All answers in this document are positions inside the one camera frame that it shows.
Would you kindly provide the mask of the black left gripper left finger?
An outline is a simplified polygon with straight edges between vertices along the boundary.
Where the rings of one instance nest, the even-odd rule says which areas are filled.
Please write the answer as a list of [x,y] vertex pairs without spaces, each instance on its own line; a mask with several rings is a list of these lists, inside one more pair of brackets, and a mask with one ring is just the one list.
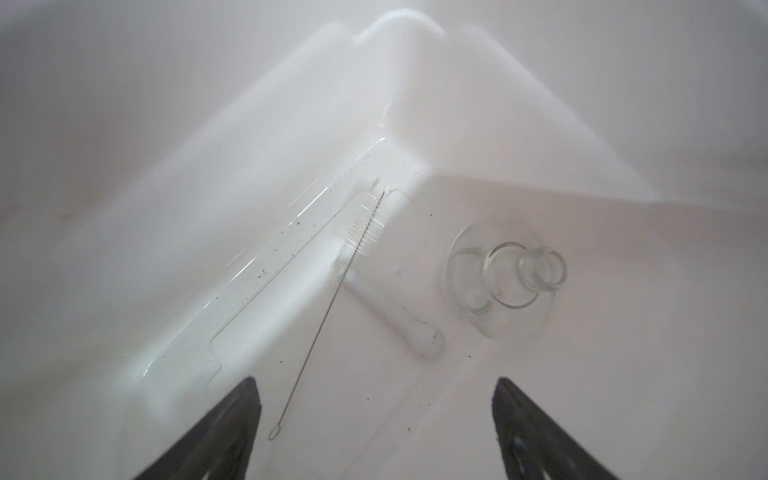
[[261,411],[257,383],[247,377],[137,477],[243,480]]

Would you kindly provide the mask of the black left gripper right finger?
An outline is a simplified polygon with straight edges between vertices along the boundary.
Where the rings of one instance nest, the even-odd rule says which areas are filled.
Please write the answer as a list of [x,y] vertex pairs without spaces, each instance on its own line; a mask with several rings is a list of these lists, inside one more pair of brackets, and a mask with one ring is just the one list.
[[491,411],[509,479],[615,477],[510,379],[498,379]]

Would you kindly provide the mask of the white ceramic pestle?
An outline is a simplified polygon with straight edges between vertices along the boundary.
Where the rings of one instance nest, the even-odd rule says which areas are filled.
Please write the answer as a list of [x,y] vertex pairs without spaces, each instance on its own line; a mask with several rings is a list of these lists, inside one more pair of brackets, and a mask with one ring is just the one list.
[[416,356],[426,361],[434,361],[441,356],[446,341],[441,329],[415,317],[391,295],[356,271],[354,266],[344,285],[399,335]]

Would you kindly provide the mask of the clear round-bottom flask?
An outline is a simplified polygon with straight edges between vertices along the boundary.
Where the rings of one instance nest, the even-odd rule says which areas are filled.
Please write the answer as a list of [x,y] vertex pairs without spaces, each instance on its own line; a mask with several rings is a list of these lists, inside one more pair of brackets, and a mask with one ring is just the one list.
[[487,338],[537,322],[568,274],[557,250],[525,224],[499,217],[461,230],[444,268],[457,315]]

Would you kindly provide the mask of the white test tube brush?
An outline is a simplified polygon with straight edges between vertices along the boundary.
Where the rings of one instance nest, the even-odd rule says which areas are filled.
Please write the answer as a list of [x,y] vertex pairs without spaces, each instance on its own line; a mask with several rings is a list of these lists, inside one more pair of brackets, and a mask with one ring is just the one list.
[[366,193],[366,197],[361,203],[360,213],[355,217],[355,220],[351,224],[351,230],[345,237],[341,253],[337,258],[337,260],[335,261],[334,267],[333,267],[332,278],[336,280],[335,290],[331,295],[331,299],[328,303],[325,313],[323,314],[320,324],[309,345],[309,348],[306,352],[304,360],[301,364],[299,372],[295,378],[295,381],[290,390],[288,398],[284,404],[283,410],[277,420],[277,423],[269,432],[269,435],[268,435],[269,442],[276,440],[282,432],[282,424],[289,411],[289,408],[294,399],[294,396],[296,395],[296,392],[301,383],[302,377],[304,376],[304,372],[306,371],[306,368],[310,363],[310,360],[312,359],[313,352],[319,341],[321,333],[332,312],[336,299],[338,298],[338,295],[342,287],[344,286],[346,277],[348,276],[350,270],[352,269],[352,266],[355,263],[356,257],[369,244],[367,237],[369,237],[369,232],[371,231],[374,224],[377,222],[376,217],[377,217],[378,211],[380,210],[380,207],[384,199],[386,198],[386,196],[387,196],[386,187],[382,189],[373,187],[372,189],[370,189]]

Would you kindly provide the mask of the white plastic storage bin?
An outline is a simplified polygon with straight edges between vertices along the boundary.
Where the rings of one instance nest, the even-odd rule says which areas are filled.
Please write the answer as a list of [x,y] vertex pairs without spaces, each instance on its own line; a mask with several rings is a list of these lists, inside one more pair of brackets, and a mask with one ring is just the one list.
[[[442,330],[426,361],[344,285]],[[487,338],[452,241],[568,280]],[[5,1],[1,475],[132,479],[244,378],[252,479],[502,479],[517,383],[622,479],[767,475],[763,1]]]

